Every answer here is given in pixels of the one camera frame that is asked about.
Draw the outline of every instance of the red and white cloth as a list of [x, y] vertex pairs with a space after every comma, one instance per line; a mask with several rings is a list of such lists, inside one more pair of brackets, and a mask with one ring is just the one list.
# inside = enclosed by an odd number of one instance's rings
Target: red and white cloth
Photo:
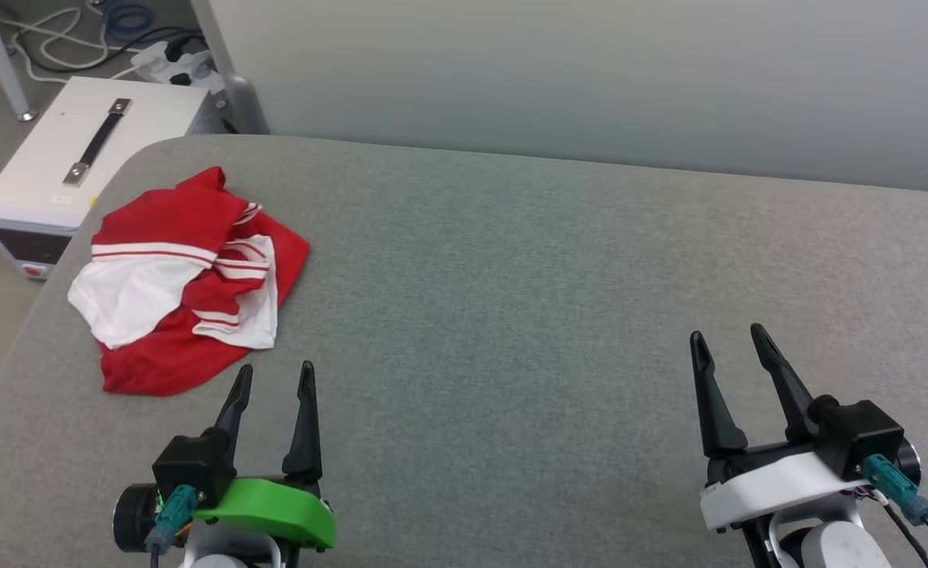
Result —
[[274, 346], [309, 244], [225, 184], [209, 168], [103, 217], [68, 301], [100, 342], [105, 391], [175, 394]]

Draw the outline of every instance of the gray fabric surface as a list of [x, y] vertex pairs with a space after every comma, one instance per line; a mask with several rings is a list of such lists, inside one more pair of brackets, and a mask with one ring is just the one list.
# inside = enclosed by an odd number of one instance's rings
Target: gray fabric surface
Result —
[[[124, 166], [0, 372], [0, 566], [147, 562], [115, 549], [114, 501], [214, 420], [237, 368], [168, 399], [103, 394], [64, 296], [103, 213], [211, 165], [312, 244], [277, 348], [246, 359], [236, 453], [241, 474], [278, 472], [312, 360], [339, 542], [303, 565], [747, 564], [698, 511], [688, 335], [705, 332], [751, 442], [773, 442], [752, 321], [815, 394], [905, 425], [928, 496], [928, 193], [201, 137]], [[915, 565], [862, 510], [893, 565]]]

